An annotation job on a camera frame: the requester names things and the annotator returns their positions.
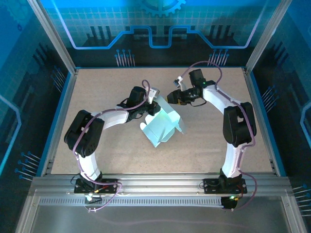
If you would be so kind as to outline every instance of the glass panel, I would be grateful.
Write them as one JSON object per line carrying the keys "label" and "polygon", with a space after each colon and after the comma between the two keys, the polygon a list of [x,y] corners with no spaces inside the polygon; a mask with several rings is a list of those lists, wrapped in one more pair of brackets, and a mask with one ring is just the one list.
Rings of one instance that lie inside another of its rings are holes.
{"label": "glass panel", "polygon": [[42,0],[78,67],[244,66],[279,0]]}
{"label": "glass panel", "polygon": [[[254,69],[293,187],[311,185],[311,5],[293,1]],[[310,199],[307,192],[299,200]],[[310,200],[300,204],[309,205]]]}
{"label": "glass panel", "polygon": [[0,21],[0,229],[14,232],[68,71],[27,1],[0,1]]}

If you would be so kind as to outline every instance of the gear graphic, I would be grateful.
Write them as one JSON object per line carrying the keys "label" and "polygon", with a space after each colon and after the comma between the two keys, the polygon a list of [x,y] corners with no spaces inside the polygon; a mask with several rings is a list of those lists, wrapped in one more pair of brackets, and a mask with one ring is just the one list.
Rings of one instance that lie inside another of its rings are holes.
{"label": "gear graphic", "polygon": [[22,24],[30,12],[27,0],[0,0],[0,6],[6,6],[11,17],[18,24]]}
{"label": "gear graphic", "polygon": [[185,4],[186,0],[137,0],[137,2],[146,14],[162,17],[169,16],[169,13],[174,14],[176,9],[180,10],[181,4]]}

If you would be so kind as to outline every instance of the speckled work surface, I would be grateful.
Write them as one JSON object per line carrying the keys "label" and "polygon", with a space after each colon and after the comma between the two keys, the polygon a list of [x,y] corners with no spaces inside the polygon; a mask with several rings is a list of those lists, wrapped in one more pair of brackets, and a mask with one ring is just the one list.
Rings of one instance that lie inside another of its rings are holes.
{"label": "speckled work surface", "polygon": [[[147,79],[165,97],[175,90],[173,80],[184,71],[184,68],[80,70],[52,173],[78,172],[76,160],[63,140],[78,111],[99,112],[113,108],[129,96],[134,86],[140,86],[142,79]],[[207,80],[219,77],[216,68],[203,68],[202,71]],[[250,101],[241,68],[224,68],[219,86],[237,100]],[[154,148],[139,128],[144,117],[111,127],[103,131],[96,149],[100,170],[103,173],[219,172],[226,153],[222,114],[210,103],[202,107],[172,106],[186,124],[186,134],[176,131],[167,143]],[[257,129],[257,144],[246,151],[242,168],[252,172],[272,171],[260,129]]]}

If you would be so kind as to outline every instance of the mounting plate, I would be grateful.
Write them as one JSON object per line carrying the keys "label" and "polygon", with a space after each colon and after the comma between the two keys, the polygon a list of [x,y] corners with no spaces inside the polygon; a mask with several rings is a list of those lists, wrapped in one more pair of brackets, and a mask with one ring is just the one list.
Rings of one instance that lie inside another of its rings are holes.
{"label": "mounting plate", "polygon": [[[216,179],[203,179],[204,193],[205,194],[240,194],[241,190],[235,186],[227,189],[222,189],[219,180]],[[241,179],[239,186],[243,189],[243,194],[247,193],[245,179]]]}
{"label": "mounting plate", "polygon": [[[114,183],[117,182],[117,179],[102,179],[101,182],[103,183]],[[110,184],[107,185],[106,188],[103,189],[99,189],[99,191],[96,194],[100,194],[100,193],[116,193],[117,191],[117,186],[114,187],[114,185],[116,184]],[[74,187],[74,193],[77,194],[88,194],[90,192],[94,192],[95,190],[92,190],[92,188],[87,185],[86,183],[83,183],[83,181],[81,179],[77,179],[76,180],[76,184]]]}

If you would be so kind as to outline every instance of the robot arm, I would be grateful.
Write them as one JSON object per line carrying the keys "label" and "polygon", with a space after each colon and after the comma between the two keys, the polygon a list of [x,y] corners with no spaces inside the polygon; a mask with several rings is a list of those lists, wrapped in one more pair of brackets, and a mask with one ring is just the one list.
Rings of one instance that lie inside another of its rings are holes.
{"label": "robot arm", "polygon": [[[137,118],[137,115],[148,113],[154,116],[154,114],[159,112],[161,109],[158,103],[154,101],[154,98],[157,97],[158,93],[159,91],[157,89],[152,88],[148,95],[148,101],[140,107],[129,111],[124,110],[106,112],[90,124],[76,149],[80,165],[84,171],[84,173],[80,174],[83,182],[87,183],[94,190],[97,190],[98,186],[90,182],[88,178],[93,181],[102,180],[102,173],[97,166],[95,158],[95,150],[98,146],[102,131],[117,124],[127,123],[132,119]],[[116,106],[116,108],[127,109],[134,107],[144,100],[145,95],[146,90],[142,87],[136,86],[132,89],[129,98],[123,100]],[[95,115],[97,115],[97,113],[89,113],[86,110],[78,112],[64,138],[64,141],[70,150],[73,150],[73,147],[82,130]]]}
{"label": "robot arm", "polygon": [[223,186],[238,183],[242,178],[238,170],[240,152],[245,145],[251,143],[252,139],[241,110],[232,102],[240,104],[246,111],[253,133],[256,135],[253,107],[248,102],[241,103],[231,98],[220,88],[216,89],[215,82],[206,81],[200,69],[190,72],[189,76],[193,88],[183,90],[185,86],[182,84],[182,78],[179,77],[174,82],[181,90],[171,92],[167,96],[167,101],[172,104],[186,105],[202,98],[213,104],[224,115],[223,135],[227,141],[227,152],[225,163],[220,171],[220,183],[224,183]]}

